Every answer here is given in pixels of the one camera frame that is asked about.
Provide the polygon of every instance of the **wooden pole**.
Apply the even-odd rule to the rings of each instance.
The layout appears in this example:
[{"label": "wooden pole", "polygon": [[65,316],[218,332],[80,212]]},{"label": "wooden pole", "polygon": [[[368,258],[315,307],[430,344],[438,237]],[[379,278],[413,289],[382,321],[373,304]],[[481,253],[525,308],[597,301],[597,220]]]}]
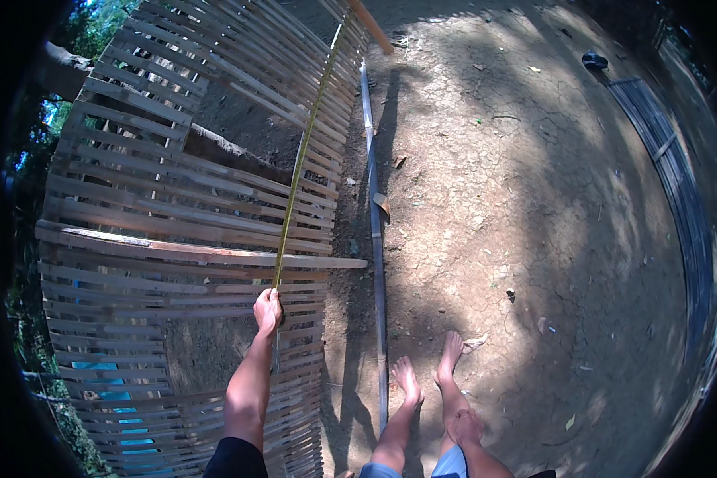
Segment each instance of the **wooden pole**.
[{"label": "wooden pole", "polygon": [[366,9],[364,4],[362,4],[359,0],[348,0],[348,5],[351,6],[356,16],[359,17],[358,19],[361,20],[361,23],[363,23],[366,29],[369,30],[369,33],[371,33],[377,42],[380,43],[380,47],[382,47],[383,52],[385,52],[386,55],[392,55],[394,52],[393,45],[391,45],[391,42],[388,41],[388,37],[386,37],[385,33],[382,32],[380,25],[377,24],[372,14],[369,13],[369,10]]}]

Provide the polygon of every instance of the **human hand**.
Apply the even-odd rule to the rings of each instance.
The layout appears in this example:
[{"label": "human hand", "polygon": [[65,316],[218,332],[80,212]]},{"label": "human hand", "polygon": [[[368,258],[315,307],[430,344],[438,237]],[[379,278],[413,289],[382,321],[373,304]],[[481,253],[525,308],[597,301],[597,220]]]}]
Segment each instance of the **human hand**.
[{"label": "human hand", "polygon": [[255,301],[252,313],[255,315],[255,321],[258,322],[258,333],[264,337],[272,337],[284,315],[279,302],[279,292],[275,288],[261,292],[258,300]]},{"label": "human hand", "polygon": [[454,418],[445,424],[447,434],[452,441],[458,445],[465,442],[477,443],[480,445],[483,436],[483,420],[475,410],[461,409]]}]

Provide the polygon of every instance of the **tape measure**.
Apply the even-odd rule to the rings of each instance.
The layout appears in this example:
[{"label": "tape measure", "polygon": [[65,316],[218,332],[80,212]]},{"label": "tape measure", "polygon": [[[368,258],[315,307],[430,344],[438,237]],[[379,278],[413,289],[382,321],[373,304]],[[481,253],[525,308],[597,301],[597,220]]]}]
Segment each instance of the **tape measure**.
[{"label": "tape measure", "polygon": [[[297,159],[295,161],[295,168],[292,172],[292,184],[290,185],[290,197],[287,200],[287,209],[284,212],[284,222],[281,226],[281,238],[279,239],[279,249],[276,253],[276,263],[274,263],[274,284],[272,287],[278,288],[281,282],[281,263],[284,258],[284,246],[287,244],[287,233],[290,228],[290,220],[292,219],[292,209],[295,205],[295,196],[297,195],[297,187],[300,182],[300,172],[303,170],[303,162],[306,157],[306,148],[308,148],[308,141],[310,140],[313,127],[315,125],[315,116],[319,112],[319,106],[321,105],[321,99],[324,97],[326,87],[329,84],[329,78],[332,76],[332,69],[337,60],[337,52],[340,49],[340,44],[343,43],[345,37],[346,27],[353,20],[355,14],[353,10],[350,12],[348,17],[345,18],[343,24],[340,24],[340,30],[337,32],[337,37],[332,45],[331,52],[329,54],[329,60],[326,62],[326,68],[324,74],[321,77],[321,84],[319,85],[319,91],[316,93],[315,100],[313,101],[313,108],[311,109],[310,118],[306,125],[305,135],[303,142],[300,145],[300,149],[297,151]],[[274,363],[274,373],[279,372],[279,330],[276,331],[276,356]]]}]

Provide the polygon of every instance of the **knee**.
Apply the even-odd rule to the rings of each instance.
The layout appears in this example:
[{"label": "knee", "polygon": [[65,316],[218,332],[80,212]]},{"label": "knee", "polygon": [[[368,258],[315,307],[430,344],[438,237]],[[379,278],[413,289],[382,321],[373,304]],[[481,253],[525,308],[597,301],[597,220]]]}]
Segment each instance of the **knee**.
[{"label": "knee", "polygon": [[372,453],[374,463],[397,464],[404,462],[404,449],[395,445],[377,445]]}]

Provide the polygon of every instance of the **bamboo fence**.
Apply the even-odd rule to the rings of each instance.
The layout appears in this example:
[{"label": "bamboo fence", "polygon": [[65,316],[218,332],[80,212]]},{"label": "bamboo fence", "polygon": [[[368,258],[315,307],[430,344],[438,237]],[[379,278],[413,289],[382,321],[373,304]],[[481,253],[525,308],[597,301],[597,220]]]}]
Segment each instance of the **bamboo fence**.
[{"label": "bamboo fence", "polygon": [[[144,0],[86,80],[51,163],[40,240],[44,307],[62,379],[120,476],[201,475],[225,390],[177,396],[170,319],[248,317],[270,287],[289,187],[182,152],[209,82],[306,131],[271,377],[271,476],[321,476],[319,388],[328,269],[349,116],[369,35],[345,0],[320,0],[325,44],[274,0]],[[94,102],[104,96],[114,102]]]}]

